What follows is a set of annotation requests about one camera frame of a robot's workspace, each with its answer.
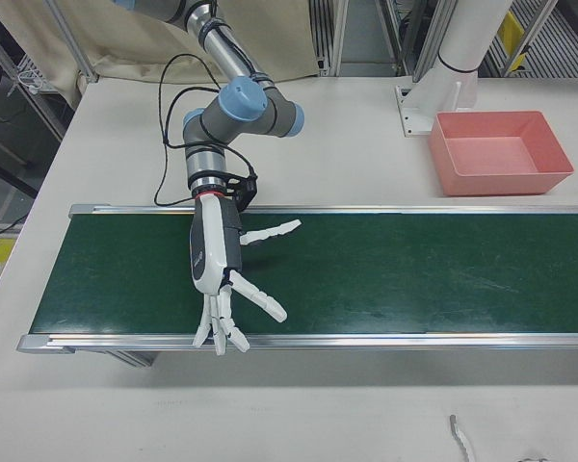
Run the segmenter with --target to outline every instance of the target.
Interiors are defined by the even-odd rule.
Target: yellow object
[[[0,270],[9,260],[15,241],[16,239],[0,239]]]
[[[522,36],[524,35],[524,29],[520,25],[520,22],[518,22],[516,16],[514,16],[512,12],[508,12],[505,15],[505,19],[503,19],[497,34],[503,42],[505,51],[508,53],[508,55],[510,55],[513,53],[513,50],[516,49],[516,46],[520,43],[520,39],[522,39]],[[522,65],[525,56],[526,53],[521,53],[518,56],[512,65],[512,70],[517,70]]]

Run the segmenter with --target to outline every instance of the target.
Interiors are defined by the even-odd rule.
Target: pink tray
[[[574,171],[538,111],[439,113],[429,146],[447,195],[543,194]]]

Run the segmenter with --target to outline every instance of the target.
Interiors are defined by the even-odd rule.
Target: blue joint cap
[[[296,107],[296,119],[294,120],[291,129],[287,132],[287,135],[285,135],[285,137],[295,137],[296,135],[298,135],[299,132],[302,131],[302,128],[304,126],[304,110],[302,109],[302,106],[300,106],[299,104],[296,103],[293,104]]]
[[[268,107],[268,97],[249,77],[233,79],[219,93],[219,104],[225,114],[241,122],[254,122]]]
[[[203,114],[203,108],[193,109],[184,115],[184,120],[182,121],[182,130],[186,128],[186,124],[191,121],[191,119],[201,116]]]
[[[126,10],[133,11],[135,10],[135,3],[137,3],[137,0],[114,0],[114,3]]]

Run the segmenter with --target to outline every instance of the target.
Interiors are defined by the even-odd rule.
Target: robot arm
[[[288,101],[272,79],[233,37],[215,0],[114,0],[127,10],[172,24],[197,37],[229,80],[205,109],[184,117],[188,186],[196,199],[191,227],[191,270],[203,293],[201,324],[194,345],[200,347],[213,331],[217,354],[226,339],[246,351],[249,342],[231,318],[231,291],[260,306],[275,320],[287,314],[280,304],[242,275],[241,244],[259,242],[293,231],[298,220],[268,230],[244,233],[239,212],[254,198],[254,179],[229,184],[224,150],[242,133],[293,137],[304,122],[302,108]]]

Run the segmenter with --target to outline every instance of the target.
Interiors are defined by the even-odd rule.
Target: white table
[[[292,140],[235,143],[261,178],[255,202],[578,205],[578,81],[481,82],[479,109],[543,111],[576,167],[550,194],[499,198],[442,196],[426,141],[402,137],[399,82],[282,84],[307,124]],[[0,460],[461,460],[447,422],[457,414],[480,462],[578,461],[578,351],[163,353],[149,370],[17,353],[70,205],[151,203],[163,166],[155,97],[150,84],[89,86],[2,275]],[[184,183],[176,153],[162,199]]]

